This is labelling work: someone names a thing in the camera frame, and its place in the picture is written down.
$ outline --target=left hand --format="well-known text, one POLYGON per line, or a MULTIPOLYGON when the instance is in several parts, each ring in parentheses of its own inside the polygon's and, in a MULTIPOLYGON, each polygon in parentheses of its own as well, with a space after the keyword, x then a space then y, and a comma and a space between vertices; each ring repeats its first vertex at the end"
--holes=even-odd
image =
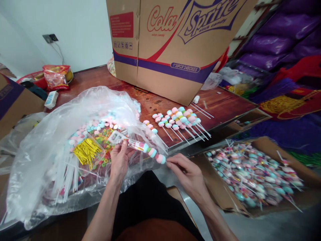
POLYGON ((128 161, 136 150, 128 148, 128 140, 123 140, 122 145, 116 145, 111 151, 111 173, 110 178, 123 182, 128 169, 128 161))

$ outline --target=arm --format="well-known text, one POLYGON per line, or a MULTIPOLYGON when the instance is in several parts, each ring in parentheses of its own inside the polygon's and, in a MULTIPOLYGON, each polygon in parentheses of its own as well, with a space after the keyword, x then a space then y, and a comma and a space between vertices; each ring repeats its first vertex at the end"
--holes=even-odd
POLYGON ((237 241, 237 237, 212 201, 200 168, 182 154, 168 158, 167 167, 175 173, 186 193, 200 208, 213 240, 237 241))
POLYGON ((127 149, 127 140, 111 151, 111 173, 98 209, 83 237, 87 240, 111 240, 120 187, 126 175, 129 158, 135 150, 127 149))

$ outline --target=red label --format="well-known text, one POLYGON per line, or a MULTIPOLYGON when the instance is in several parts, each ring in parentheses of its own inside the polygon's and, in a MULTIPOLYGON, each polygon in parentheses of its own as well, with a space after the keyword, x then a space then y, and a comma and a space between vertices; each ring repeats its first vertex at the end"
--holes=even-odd
POLYGON ((134 12, 110 16, 113 37, 134 37, 134 12))

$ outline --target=right hand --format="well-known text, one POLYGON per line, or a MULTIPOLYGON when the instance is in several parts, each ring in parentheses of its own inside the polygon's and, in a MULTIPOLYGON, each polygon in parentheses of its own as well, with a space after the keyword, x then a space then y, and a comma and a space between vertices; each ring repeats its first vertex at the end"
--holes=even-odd
POLYGON ((185 192, 197 204, 211 200, 200 168, 181 153, 167 159, 167 167, 177 176, 185 192))

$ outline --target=hand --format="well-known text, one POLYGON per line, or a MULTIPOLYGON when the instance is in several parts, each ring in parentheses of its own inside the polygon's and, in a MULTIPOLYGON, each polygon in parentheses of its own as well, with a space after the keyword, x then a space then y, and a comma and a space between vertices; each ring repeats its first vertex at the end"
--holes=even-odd
POLYGON ((123 140, 122 145, 116 145, 110 153, 111 173, 110 178, 115 178, 120 183, 123 182, 128 169, 128 161, 136 150, 128 149, 128 140, 123 140))
POLYGON ((168 158, 167 167, 175 173, 185 192, 197 205, 211 199, 200 168, 181 153, 168 158))

